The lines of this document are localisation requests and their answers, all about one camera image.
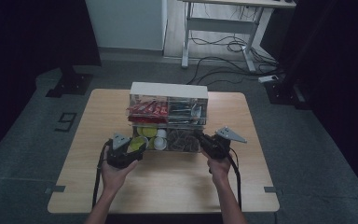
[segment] forearm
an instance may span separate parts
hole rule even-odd
[[[228,180],[222,180],[219,183],[215,183],[215,185],[219,196],[223,222],[225,224],[246,224],[246,219],[237,204]]]
[[[87,218],[85,224],[96,224],[101,223],[103,224],[106,221],[107,214],[109,212],[110,204],[112,203],[113,199],[115,198],[116,193],[105,193],[101,195],[98,202],[92,208],[89,217]]]

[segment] storage box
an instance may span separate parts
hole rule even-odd
[[[199,129],[206,124],[208,89],[204,86],[133,82],[129,121],[162,128],[184,125]]]

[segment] wall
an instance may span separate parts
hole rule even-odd
[[[98,47],[163,50],[167,0],[86,0]]]

